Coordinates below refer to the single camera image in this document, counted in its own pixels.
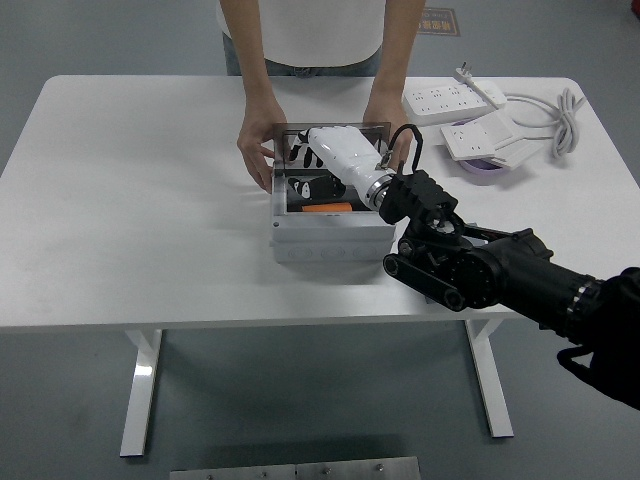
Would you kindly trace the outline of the person's left hand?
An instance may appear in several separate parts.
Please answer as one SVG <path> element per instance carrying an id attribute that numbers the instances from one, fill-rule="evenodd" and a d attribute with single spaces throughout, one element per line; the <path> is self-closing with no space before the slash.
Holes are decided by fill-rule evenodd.
<path id="1" fill-rule="evenodd" d="M 390 124 L 390 134 L 408 123 L 407 115 L 402 105 L 402 93 L 371 92 L 367 107 L 363 115 L 364 122 Z M 410 130 L 403 130 L 392 147 L 391 160 L 388 167 L 398 172 L 407 161 L 413 134 Z"/>

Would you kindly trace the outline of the person's right hand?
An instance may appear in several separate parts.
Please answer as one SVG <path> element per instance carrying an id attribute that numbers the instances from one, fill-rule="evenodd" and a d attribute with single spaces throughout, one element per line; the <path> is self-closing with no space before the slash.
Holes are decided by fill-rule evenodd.
<path id="1" fill-rule="evenodd" d="M 237 147 L 247 172 L 267 193 L 272 192 L 272 167 L 268 159 L 273 159 L 275 153 L 268 149 L 265 143 L 273 139 L 274 126 L 286 122 L 285 112 L 273 95 L 246 100 Z"/>

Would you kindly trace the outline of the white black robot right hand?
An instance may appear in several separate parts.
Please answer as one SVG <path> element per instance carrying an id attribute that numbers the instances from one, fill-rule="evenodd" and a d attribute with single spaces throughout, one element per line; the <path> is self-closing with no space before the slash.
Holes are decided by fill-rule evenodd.
<path id="1" fill-rule="evenodd" d="M 389 167 L 393 150 L 380 153 L 354 126 L 314 127 L 298 133 L 286 159 L 290 162 L 305 154 L 305 166 L 313 157 L 342 184 L 351 185 L 360 200 L 371 210 L 378 210 L 395 175 Z"/>

